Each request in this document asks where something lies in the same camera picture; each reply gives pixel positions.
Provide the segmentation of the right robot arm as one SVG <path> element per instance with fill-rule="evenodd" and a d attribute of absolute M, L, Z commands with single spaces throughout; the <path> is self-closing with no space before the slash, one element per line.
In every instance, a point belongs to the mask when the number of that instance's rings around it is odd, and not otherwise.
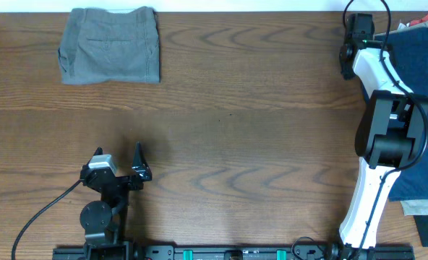
<path fill-rule="evenodd" d="M 358 77 L 367 98 L 354 148 L 359 175 L 351 205 L 339 228 L 341 258 L 371 259 L 377 227 L 393 184 L 418 163 L 428 142 L 428 97 L 403 83 L 392 64 L 393 48 L 375 40 L 371 14 L 343 16 L 341 74 Z"/>

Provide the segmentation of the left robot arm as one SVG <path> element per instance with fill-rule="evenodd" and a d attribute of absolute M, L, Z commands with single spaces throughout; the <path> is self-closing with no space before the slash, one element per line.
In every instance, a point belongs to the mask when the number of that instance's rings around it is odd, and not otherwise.
<path fill-rule="evenodd" d="M 86 259 L 133 259 L 133 243 L 125 240 L 129 192 L 143 189 L 152 180 L 142 145 L 135 145 L 132 175 L 117 176 L 113 158 L 99 147 L 82 166 L 82 184 L 100 194 L 100 199 L 84 206 L 80 224 L 85 230 Z"/>

